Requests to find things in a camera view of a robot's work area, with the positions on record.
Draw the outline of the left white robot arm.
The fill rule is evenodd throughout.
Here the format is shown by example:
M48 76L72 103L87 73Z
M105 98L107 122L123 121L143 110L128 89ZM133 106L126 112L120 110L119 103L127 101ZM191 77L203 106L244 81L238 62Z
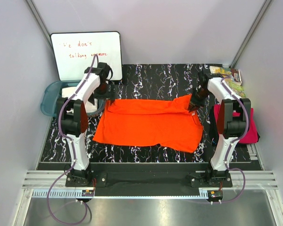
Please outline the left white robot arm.
M60 135L68 143L71 155L70 169L65 171L67 186L88 186L95 182L85 147L85 133L88 128L87 102L95 99L110 101L116 99L114 85L107 81L112 78L111 67L104 62L85 70L82 80L69 97L57 99L57 119Z

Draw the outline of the orange t shirt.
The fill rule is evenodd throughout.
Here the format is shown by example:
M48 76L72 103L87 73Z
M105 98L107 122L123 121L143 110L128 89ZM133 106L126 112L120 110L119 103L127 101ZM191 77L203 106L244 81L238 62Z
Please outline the orange t shirt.
M120 146L161 145L193 153L202 139L203 126L197 112L188 110L190 98L117 99L105 107L93 140Z

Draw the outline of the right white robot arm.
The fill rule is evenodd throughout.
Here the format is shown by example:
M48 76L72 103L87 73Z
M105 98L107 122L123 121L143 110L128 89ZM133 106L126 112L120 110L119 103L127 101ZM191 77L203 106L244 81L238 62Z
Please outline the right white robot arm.
M216 122L219 140L204 176L199 180L208 186L218 187L230 182L229 162L238 142L249 130L251 101L242 98L226 84L226 77L203 69L198 74L199 82L192 91L189 111L196 111L204 106L205 99L212 94L220 103Z

